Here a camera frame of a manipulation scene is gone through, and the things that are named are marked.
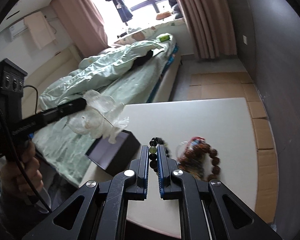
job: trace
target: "curtain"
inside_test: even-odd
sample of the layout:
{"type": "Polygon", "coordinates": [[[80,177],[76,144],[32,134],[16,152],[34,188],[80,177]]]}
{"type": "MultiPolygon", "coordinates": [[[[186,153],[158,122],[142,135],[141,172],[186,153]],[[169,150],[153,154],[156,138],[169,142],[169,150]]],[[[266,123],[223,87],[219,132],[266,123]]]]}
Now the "curtain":
{"type": "Polygon", "coordinates": [[[51,6],[84,57],[109,48],[103,18],[91,0],[52,0],[51,6]]]}
{"type": "Polygon", "coordinates": [[[237,54],[227,0],[178,0],[197,58],[237,54]]]}

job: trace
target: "crumpled plastic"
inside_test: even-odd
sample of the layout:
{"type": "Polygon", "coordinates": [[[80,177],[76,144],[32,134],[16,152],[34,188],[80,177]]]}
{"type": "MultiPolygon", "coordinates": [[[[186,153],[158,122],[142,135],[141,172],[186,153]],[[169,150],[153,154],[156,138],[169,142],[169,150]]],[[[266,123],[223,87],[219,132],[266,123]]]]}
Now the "crumpled plastic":
{"type": "Polygon", "coordinates": [[[69,115],[67,126],[77,134],[89,134],[95,139],[109,137],[109,143],[115,144],[115,138],[129,123],[129,117],[119,119],[124,104],[95,90],[87,91],[83,98],[87,104],[85,110],[69,115]]]}

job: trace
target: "air conditioner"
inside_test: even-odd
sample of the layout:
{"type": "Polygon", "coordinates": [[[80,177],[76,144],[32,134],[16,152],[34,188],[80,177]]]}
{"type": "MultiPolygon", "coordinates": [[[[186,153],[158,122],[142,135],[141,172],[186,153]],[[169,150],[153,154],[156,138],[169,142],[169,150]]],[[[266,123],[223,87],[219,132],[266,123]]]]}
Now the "air conditioner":
{"type": "Polygon", "coordinates": [[[22,20],[18,21],[17,23],[13,24],[9,28],[11,39],[14,40],[16,37],[18,37],[26,29],[27,29],[27,26],[24,24],[24,19],[22,19],[22,20]]]}

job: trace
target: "light switch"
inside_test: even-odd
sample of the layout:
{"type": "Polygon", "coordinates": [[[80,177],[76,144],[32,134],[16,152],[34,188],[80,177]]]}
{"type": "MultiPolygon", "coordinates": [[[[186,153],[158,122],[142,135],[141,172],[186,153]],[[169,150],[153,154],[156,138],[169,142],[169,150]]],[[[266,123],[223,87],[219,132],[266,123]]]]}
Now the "light switch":
{"type": "Polygon", "coordinates": [[[247,42],[247,37],[246,37],[246,36],[244,36],[244,35],[243,35],[243,43],[244,43],[244,44],[246,44],[246,45],[248,45],[248,42],[247,42]]]}

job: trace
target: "tabletop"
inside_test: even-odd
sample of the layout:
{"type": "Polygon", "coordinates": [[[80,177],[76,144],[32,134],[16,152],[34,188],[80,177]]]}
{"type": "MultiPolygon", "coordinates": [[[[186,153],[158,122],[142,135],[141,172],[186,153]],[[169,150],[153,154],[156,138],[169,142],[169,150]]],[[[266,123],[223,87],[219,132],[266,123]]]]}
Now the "tabletop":
{"type": "MultiPolygon", "coordinates": [[[[152,137],[168,144],[171,158],[181,142],[203,137],[217,149],[219,179],[252,210],[255,209],[258,168],[253,126],[244,98],[150,103],[125,106],[122,117],[129,116],[126,130],[141,145],[152,137]]],[[[211,173],[210,158],[205,158],[205,176],[211,173]]],[[[98,182],[112,177],[91,163],[81,185],[90,179],[98,182]]],[[[178,200],[162,200],[158,177],[149,168],[148,195],[145,201],[129,201],[127,219],[150,230],[181,237],[178,200]]]]}

